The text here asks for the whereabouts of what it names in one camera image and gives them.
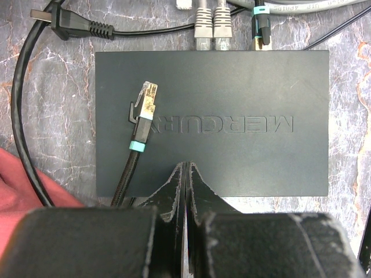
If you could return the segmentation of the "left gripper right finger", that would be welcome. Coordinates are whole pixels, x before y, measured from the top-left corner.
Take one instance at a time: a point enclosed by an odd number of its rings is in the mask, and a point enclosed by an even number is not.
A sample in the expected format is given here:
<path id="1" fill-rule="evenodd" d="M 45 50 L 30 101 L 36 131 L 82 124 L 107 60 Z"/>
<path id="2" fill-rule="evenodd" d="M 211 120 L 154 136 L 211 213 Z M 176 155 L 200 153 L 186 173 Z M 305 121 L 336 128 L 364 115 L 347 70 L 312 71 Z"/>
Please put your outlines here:
<path id="1" fill-rule="evenodd" d="M 186 175 L 188 259 L 195 277 L 364 277 L 341 224 L 323 213 L 244 214 Z"/>

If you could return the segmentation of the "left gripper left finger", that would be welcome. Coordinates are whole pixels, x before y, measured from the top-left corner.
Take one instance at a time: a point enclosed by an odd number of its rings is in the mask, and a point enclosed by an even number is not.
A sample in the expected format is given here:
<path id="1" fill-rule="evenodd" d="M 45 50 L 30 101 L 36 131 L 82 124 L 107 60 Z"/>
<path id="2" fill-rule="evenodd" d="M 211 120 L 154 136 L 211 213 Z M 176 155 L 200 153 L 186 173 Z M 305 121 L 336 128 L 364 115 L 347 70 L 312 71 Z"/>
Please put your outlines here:
<path id="1" fill-rule="evenodd" d="M 43 208 L 11 237 L 12 277 L 180 277 L 185 164 L 134 208 Z"/>

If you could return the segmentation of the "black network switch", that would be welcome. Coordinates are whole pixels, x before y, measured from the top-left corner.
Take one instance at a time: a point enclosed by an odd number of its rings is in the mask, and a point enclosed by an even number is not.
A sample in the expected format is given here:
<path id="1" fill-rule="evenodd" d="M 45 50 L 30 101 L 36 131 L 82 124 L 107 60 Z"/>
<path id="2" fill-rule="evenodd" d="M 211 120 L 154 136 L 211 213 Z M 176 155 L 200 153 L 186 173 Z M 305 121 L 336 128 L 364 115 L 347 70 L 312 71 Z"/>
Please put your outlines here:
<path id="1" fill-rule="evenodd" d="M 128 195 L 180 162 L 219 196 L 326 196 L 329 52 L 98 52 L 96 191 L 111 197 L 129 155 L 130 104 L 156 83 L 155 112 Z"/>

